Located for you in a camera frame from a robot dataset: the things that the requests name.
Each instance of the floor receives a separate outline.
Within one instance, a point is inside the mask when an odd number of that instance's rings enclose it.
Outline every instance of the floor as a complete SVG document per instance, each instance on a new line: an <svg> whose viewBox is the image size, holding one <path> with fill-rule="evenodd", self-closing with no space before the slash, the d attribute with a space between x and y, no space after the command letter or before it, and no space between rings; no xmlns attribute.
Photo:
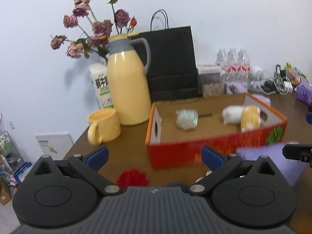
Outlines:
<svg viewBox="0 0 312 234"><path fill-rule="evenodd" d="M9 234L19 226L20 224L12 207L12 200L4 206L0 204L0 233Z"/></svg>

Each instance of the mug handle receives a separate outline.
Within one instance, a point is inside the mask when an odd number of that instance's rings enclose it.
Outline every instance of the mug handle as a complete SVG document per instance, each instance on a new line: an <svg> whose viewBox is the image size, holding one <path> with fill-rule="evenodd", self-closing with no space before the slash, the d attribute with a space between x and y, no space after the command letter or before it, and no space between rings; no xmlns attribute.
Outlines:
<svg viewBox="0 0 312 234"><path fill-rule="evenodd" d="M96 138L96 130L98 129L98 122L93 122L88 130L88 141L93 146L100 146L103 142L103 138L100 136Z"/></svg>

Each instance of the red bottle label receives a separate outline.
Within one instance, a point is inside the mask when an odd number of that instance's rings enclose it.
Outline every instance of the red bottle label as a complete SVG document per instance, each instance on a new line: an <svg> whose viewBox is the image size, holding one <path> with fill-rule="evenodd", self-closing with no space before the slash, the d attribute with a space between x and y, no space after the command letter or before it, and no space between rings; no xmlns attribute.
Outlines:
<svg viewBox="0 0 312 234"><path fill-rule="evenodd" d="M235 62L231 65L231 71L240 71L241 70L241 63Z"/></svg>
<svg viewBox="0 0 312 234"><path fill-rule="evenodd" d="M222 64L221 65L221 69L224 70L226 73L230 72L231 71L231 65L230 64Z"/></svg>
<svg viewBox="0 0 312 234"><path fill-rule="evenodd" d="M245 62L245 63L241 63L241 70L243 71L250 71L250 63L249 62Z"/></svg>

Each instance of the yellow thermos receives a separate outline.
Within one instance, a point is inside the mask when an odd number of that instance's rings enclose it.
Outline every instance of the yellow thermos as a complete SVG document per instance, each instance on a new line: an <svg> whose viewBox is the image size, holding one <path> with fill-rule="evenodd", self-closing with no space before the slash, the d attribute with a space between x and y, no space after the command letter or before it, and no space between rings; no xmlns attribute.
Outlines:
<svg viewBox="0 0 312 234"><path fill-rule="evenodd" d="M135 125L149 119L151 99L146 74L151 62L151 51L146 39L129 40L132 34L111 36L108 41L110 56L107 79L113 105L122 125ZM131 44L143 43L147 53L144 66Z"/></svg>

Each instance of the orange box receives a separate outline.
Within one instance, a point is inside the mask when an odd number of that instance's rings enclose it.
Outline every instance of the orange box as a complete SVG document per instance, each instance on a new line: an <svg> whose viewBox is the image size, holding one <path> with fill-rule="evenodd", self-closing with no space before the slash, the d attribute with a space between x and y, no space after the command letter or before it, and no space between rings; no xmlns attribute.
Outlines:
<svg viewBox="0 0 312 234"><path fill-rule="evenodd" d="M223 124L222 111L229 105L256 105L265 121L260 129L241 133L240 124ZM199 116L204 115L194 130L176 127L176 111L181 109L195 109ZM248 93L157 101L152 105L145 144L154 169L177 167L201 163L200 150L204 145L227 155L240 147L281 142L286 125L286 116Z"/></svg>

